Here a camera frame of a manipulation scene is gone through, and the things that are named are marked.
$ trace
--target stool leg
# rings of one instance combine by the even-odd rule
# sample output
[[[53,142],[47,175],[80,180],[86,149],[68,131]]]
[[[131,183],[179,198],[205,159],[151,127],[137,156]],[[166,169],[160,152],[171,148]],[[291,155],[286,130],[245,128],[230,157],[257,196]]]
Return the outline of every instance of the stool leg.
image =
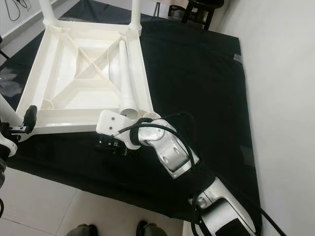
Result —
[[[185,14],[184,14],[184,16],[182,18],[182,23],[187,23],[187,21],[189,19],[189,16],[191,14],[192,8],[193,8],[192,3],[189,2],[188,5],[187,5]]]
[[[206,24],[204,26],[204,30],[209,30],[209,27],[210,27],[210,23],[211,23],[211,20],[212,20],[212,17],[213,17],[213,13],[215,12],[214,8],[210,11],[208,11],[208,16],[207,16],[207,20],[206,20]]]
[[[158,2],[156,3],[156,7],[154,8],[153,16],[156,16],[157,8],[158,8]]]
[[[159,17],[159,6],[160,6],[160,3],[158,2],[158,5],[157,5],[157,17]]]
[[[173,9],[173,5],[170,5],[169,8],[168,8],[168,16],[171,16],[172,14],[172,9]]]

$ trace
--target wire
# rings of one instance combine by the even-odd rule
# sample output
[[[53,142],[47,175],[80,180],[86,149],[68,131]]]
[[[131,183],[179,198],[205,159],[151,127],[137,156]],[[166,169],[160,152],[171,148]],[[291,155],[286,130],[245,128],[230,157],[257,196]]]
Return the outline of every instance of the wire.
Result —
[[[4,211],[4,204],[3,204],[2,199],[0,198],[0,219],[2,217],[3,211]]]
[[[148,123],[148,124],[134,124],[134,125],[131,125],[131,126],[128,126],[126,128],[123,128],[121,130],[118,131],[119,134],[121,133],[124,133],[128,130],[131,130],[131,129],[135,129],[135,128],[141,128],[141,127],[153,127],[153,128],[159,128],[159,129],[163,129],[163,130],[166,130],[170,133],[172,133],[173,135],[175,135],[184,145],[184,147],[186,148],[187,150],[187,153],[188,153],[188,158],[191,162],[191,171],[193,173],[195,173],[195,162],[194,162],[194,159],[193,159],[193,155],[192,155],[192,152],[190,150],[190,147],[188,145],[188,143],[185,141],[185,139],[180,135],[178,134],[176,131],[174,131],[173,129],[170,129],[168,127],[165,127],[163,125],[158,125],[158,124],[151,124],[151,123]],[[269,221],[269,223],[275,228],[275,230],[281,235],[281,236],[286,236],[286,234],[282,231],[282,229],[275,223],[275,221],[261,208],[259,207],[250,197],[248,197],[245,193],[243,193],[241,190],[239,190],[238,188],[234,187],[232,184],[230,184],[227,180],[225,180],[224,178],[222,178],[220,175],[218,175],[216,173],[216,175],[228,186],[230,186],[231,188],[233,188],[235,191],[239,192],[244,198],[247,199],[247,201],[252,204],[255,208],[259,209],[260,213]],[[192,233],[194,236],[198,236],[198,233],[196,231],[196,228],[195,228],[195,222],[196,222],[196,217],[195,217],[195,213],[196,213],[196,197],[197,197],[197,194],[196,193],[193,193],[193,198],[192,198],[192,204],[191,204],[191,213],[192,213],[192,220],[191,220],[191,230],[192,230]]]
[[[121,129],[118,131],[119,134],[121,133],[124,133],[128,130],[131,130],[131,129],[136,129],[136,128],[141,128],[141,127],[153,127],[153,128],[159,128],[159,129],[163,129],[165,131],[168,131],[170,132],[171,134],[175,135],[184,145],[184,147],[186,148],[187,150],[187,153],[188,153],[188,158],[191,162],[191,171],[192,173],[194,174],[195,173],[195,161],[193,159],[193,155],[192,155],[192,152],[191,152],[191,149],[188,145],[188,143],[185,141],[185,139],[180,135],[178,134],[176,131],[174,131],[173,129],[170,129],[168,127],[165,127],[163,125],[159,125],[159,124],[134,124],[134,125],[131,125],[131,126],[128,126],[124,129]],[[193,197],[192,197],[192,204],[191,204],[191,214],[192,214],[192,218],[191,218],[191,230],[192,230],[192,233],[194,236],[199,236],[197,231],[196,231],[196,226],[195,226],[195,223],[196,223],[196,217],[195,217],[195,213],[196,213],[196,199],[197,199],[197,193],[193,193]]]
[[[8,3],[6,2],[6,0],[4,0],[5,5],[6,5],[6,11],[8,12],[9,19],[10,19],[11,21],[17,21],[17,20],[20,18],[21,11],[20,11],[20,9],[19,9],[18,4],[17,4],[14,0],[12,0],[12,1],[14,2],[14,4],[16,5],[16,8],[18,9],[19,15],[17,16],[17,18],[15,18],[15,19],[13,20],[13,19],[11,18],[11,15],[10,15],[10,11],[9,11],[9,7],[8,7]]]
[[[28,2],[29,2],[29,7],[28,7],[28,11],[32,8],[32,3],[31,3],[31,1],[30,0],[27,0]]]
[[[26,4],[25,0],[16,0],[23,8],[26,8],[28,7],[28,5]]]
[[[220,176],[216,173],[216,175],[222,180],[222,182],[226,185],[228,185],[230,188],[238,192],[240,195],[242,195],[253,207],[258,209],[260,213],[266,218],[266,220],[269,221],[269,223],[275,228],[275,230],[281,235],[286,236],[286,234],[282,231],[282,229],[275,223],[275,221],[254,201],[252,200],[247,194],[245,194],[242,190],[235,187],[233,184],[231,184],[229,181],[227,181],[225,178]]]
[[[181,115],[187,115],[193,125],[193,129],[197,130],[197,122],[196,119],[194,118],[194,116],[188,112],[178,112],[178,113],[174,113],[174,114],[170,114],[167,116],[163,116],[161,117],[161,119],[167,119],[170,117],[175,117],[175,116],[181,116]],[[230,188],[234,189],[235,191],[237,191],[240,195],[242,195],[253,207],[255,207],[256,209],[259,210],[259,212],[266,218],[266,220],[269,221],[269,223],[275,228],[275,230],[281,235],[281,236],[286,236],[286,234],[283,232],[283,230],[275,223],[275,221],[264,211],[264,209],[262,209],[257,203],[255,203],[249,196],[247,196],[243,191],[241,191],[240,189],[238,189],[237,187],[235,187],[233,184],[229,183],[225,178],[223,178],[222,176],[220,176],[218,173],[216,173],[216,175],[226,184],[228,185]]]

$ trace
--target white floor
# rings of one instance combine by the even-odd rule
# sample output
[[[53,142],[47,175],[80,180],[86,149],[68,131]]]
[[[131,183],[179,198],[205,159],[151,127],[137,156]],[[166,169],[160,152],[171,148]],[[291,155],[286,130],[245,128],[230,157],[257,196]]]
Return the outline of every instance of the white floor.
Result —
[[[1,236],[65,236],[82,223],[97,225],[100,236],[135,236],[140,220],[182,236],[181,220],[11,168],[5,173]]]

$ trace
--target table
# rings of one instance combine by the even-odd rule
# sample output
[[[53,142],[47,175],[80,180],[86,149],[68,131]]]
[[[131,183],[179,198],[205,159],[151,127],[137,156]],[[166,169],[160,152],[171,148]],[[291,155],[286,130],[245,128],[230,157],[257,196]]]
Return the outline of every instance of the table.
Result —
[[[63,18],[127,24],[131,12],[96,1],[82,0]],[[259,202],[253,164],[246,85],[238,38],[200,31],[180,22],[142,15],[142,46],[155,111],[167,115],[187,111],[189,120],[169,120],[205,163]],[[43,33],[0,67],[17,73],[23,88]],[[7,97],[16,109],[21,93]],[[197,131],[197,140],[192,133]],[[170,217],[189,220],[187,199],[174,192],[173,181],[150,147],[127,156],[97,152],[95,132],[36,135],[20,143],[8,166],[85,191],[124,201]],[[258,232],[259,212],[231,192],[248,210]]]

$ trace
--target white robotic arm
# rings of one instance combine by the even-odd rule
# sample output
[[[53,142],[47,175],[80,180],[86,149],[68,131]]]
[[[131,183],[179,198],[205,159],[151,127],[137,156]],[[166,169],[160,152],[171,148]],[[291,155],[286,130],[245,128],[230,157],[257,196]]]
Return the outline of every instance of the white robotic arm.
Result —
[[[161,164],[173,179],[193,171],[194,165],[200,163],[189,147],[188,151],[187,144],[179,138],[175,128],[163,119],[131,120],[111,111],[103,111],[96,131],[123,141],[130,149],[137,149],[142,145],[153,147]],[[239,236],[255,235],[251,217],[219,178],[215,177],[214,181],[203,186],[203,191],[197,193],[195,204],[201,212],[199,223],[208,231],[203,230],[205,235],[210,233],[220,236],[227,228],[237,231]]]

